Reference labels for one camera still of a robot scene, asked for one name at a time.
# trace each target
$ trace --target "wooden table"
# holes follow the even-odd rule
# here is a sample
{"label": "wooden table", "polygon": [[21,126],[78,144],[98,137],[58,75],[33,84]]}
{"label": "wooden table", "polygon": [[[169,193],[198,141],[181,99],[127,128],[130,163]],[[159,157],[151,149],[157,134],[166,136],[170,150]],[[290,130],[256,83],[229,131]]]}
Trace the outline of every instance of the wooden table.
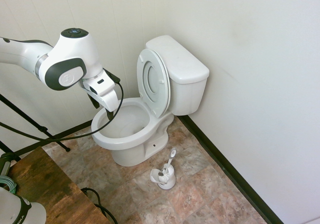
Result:
{"label": "wooden table", "polygon": [[11,167],[8,176],[18,195],[45,207],[46,224],[111,223],[41,147]]}

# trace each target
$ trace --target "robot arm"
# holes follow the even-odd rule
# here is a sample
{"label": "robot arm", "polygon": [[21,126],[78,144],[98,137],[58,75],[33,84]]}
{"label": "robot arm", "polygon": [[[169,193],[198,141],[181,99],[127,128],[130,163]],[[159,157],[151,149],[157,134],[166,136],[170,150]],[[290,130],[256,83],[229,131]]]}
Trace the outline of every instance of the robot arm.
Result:
{"label": "robot arm", "polygon": [[44,41],[0,38],[0,62],[19,65],[53,90],[75,83],[108,111],[118,105],[114,81],[99,62],[94,40],[87,31],[67,29],[52,47]]}

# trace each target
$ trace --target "black cable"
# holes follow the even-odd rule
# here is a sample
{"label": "black cable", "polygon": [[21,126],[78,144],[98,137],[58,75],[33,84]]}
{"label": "black cable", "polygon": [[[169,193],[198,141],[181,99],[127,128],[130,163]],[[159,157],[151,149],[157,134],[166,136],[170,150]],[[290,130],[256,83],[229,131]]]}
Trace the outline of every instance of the black cable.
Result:
{"label": "black cable", "polygon": [[[116,112],[115,112],[115,114],[114,114],[114,116],[113,116],[113,119],[114,119],[114,118],[116,117],[116,115],[118,114],[118,112],[119,112],[119,110],[120,110],[120,107],[121,107],[121,105],[122,105],[122,102],[123,102],[123,100],[124,100],[124,99],[123,99],[123,98],[124,98],[124,97],[123,97],[123,96],[124,96],[124,89],[122,88],[122,86],[121,86],[120,83],[117,83],[117,84],[118,84],[118,85],[120,86],[120,88],[121,88],[121,96],[122,96],[122,97],[121,97],[121,101],[120,101],[119,107],[118,107],[118,109],[116,110]],[[88,134],[79,135],[79,136],[74,136],[74,137],[68,137],[68,138],[62,138],[62,139],[42,139],[42,138],[39,138],[39,137],[36,137],[36,136],[33,136],[33,135],[29,135],[29,134],[24,133],[24,132],[22,132],[22,131],[19,131],[19,130],[17,130],[17,129],[14,129],[13,127],[8,126],[8,125],[6,125],[6,124],[4,124],[4,123],[2,123],[2,122],[0,122],[0,126],[8,129],[8,130],[10,130],[10,131],[13,131],[13,132],[15,132],[15,133],[17,133],[17,134],[20,134],[20,135],[23,135],[23,136],[25,136],[25,137],[34,139],[34,140],[40,140],[40,141],[45,141],[45,142],[51,143],[51,142],[57,142],[57,141],[73,140],[73,139],[83,138],[83,137],[86,137],[86,136],[95,134],[95,133],[97,133],[98,131],[101,131],[101,130],[102,130],[103,128],[105,128],[107,125],[109,125],[109,123],[110,123],[113,119],[109,120],[104,126],[100,127],[99,129],[97,129],[97,130],[95,130],[95,131],[93,131],[93,132],[90,132],[90,133],[88,133]]]}
{"label": "black cable", "polygon": [[106,213],[108,213],[108,215],[112,218],[112,220],[114,221],[114,224],[118,224],[116,218],[111,214],[110,211],[108,211],[105,207],[103,207],[102,205],[98,205],[98,204],[94,204],[96,207],[99,207],[101,210],[104,210]]}
{"label": "black cable", "polygon": [[103,207],[101,205],[101,201],[100,201],[100,196],[98,194],[98,192],[96,192],[95,190],[91,189],[91,188],[88,188],[88,187],[85,187],[85,188],[82,188],[81,191],[86,195],[87,194],[87,190],[90,190],[92,192],[94,192],[98,198],[98,204],[94,204],[96,207],[99,207],[101,209],[101,212],[102,214],[106,217],[106,213],[108,213],[108,215],[112,218],[112,220],[114,221],[115,224],[118,224],[116,218],[111,214],[110,211],[108,211],[105,207]]}

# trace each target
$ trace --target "toilet tank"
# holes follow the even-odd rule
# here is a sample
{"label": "toilet tank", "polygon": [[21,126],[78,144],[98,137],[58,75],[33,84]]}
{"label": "toilet tank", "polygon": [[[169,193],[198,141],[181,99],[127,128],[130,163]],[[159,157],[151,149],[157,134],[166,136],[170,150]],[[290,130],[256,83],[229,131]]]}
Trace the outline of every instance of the toilet tank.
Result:
{"label": "toilet tank", "polygon": [[202,99],[209,69],[172,37],[159,36],[146,43],[164,62],[170,78],[170,105],[174,115],[194,113]]}

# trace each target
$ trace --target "black tripod leg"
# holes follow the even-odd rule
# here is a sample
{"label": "black tripod leg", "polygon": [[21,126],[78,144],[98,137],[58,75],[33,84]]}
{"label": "black tripod leg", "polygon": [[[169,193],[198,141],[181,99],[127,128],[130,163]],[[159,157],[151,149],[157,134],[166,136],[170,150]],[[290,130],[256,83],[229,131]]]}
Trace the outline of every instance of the black tripod leg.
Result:
{"label": "black tripod leg", "polygon": [[[9,147],[7,147],[2,141],[0,141],[0,149],[3,150],[5,153],[14,153]],[[15,154],[15,161],[20,161],[21,158],[18,157],[16,154]]]}
{"label": "black tripod leg", "polygon": [[[17,114],[19,114],[21,117],[23,117],[26,121],[31,123],[34,127],[36,127],[39,131],[46,134],[51,139],[54,139],[54,136],[52,136],[48,131],[48,129],[44,126],[40,126],[38,123],[36,123],[31,117],[29,117],[27,114],[25,114],[21,109],[19,109],[16,105],[14,105],[10,100],[8,100],[5,96],[0,94],[0,101],[4,102],[7,106],[9,106],[12,110],[14,110]],[[70,151],[70,148],[63,145],[60,141],[57,142],[59,146],[61,146],[63,149],[65,149],[67,152]]]}
{"label": "black tripod leg", "polygon": [[[54,139],[54,136],[51,135],[49,132],[45,131],[44,134],[46,134],[48,137],[50,137],[51,139]],[[66,152],[70,151],[70,148],[66,147],[65,145],[63,145],[60,141],[56,141],[56,143],[61,146],[63,149],[66,150]]]}

